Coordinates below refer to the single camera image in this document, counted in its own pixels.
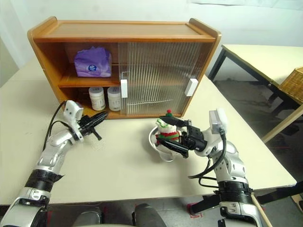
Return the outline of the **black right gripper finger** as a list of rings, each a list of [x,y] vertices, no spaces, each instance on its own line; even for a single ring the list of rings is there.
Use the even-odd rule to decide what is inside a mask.
[[[177,126],[179,128],[189,126],[188,120],[184,121],[175,117],[166,117],[166,116],[161,116],[160,119],[169,125]]]
[[[188,147],[182,145],[174,140],[169,139],[157,139],[158,150],[173,155],[175,153],[180,154],[183,158],[188,158]]]

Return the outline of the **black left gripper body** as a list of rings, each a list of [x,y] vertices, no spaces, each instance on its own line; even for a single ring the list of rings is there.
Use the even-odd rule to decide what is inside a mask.
[[[88,117],[87,115],[83,116],[78,124],[80,126],[79,131],[82,136],[85,137],[87,135],[94,134],[98,140],[102,140],[102,137],[93,127],[93,121],[91,120],[91,117]]]

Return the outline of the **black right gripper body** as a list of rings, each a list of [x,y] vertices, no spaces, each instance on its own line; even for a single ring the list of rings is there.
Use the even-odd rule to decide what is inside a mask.
[[[187,130],[182,132],[182,144],[189,150],[203,151],[207,145],[203,133],[192,125],[191,120],[186,120],[185,126]]]

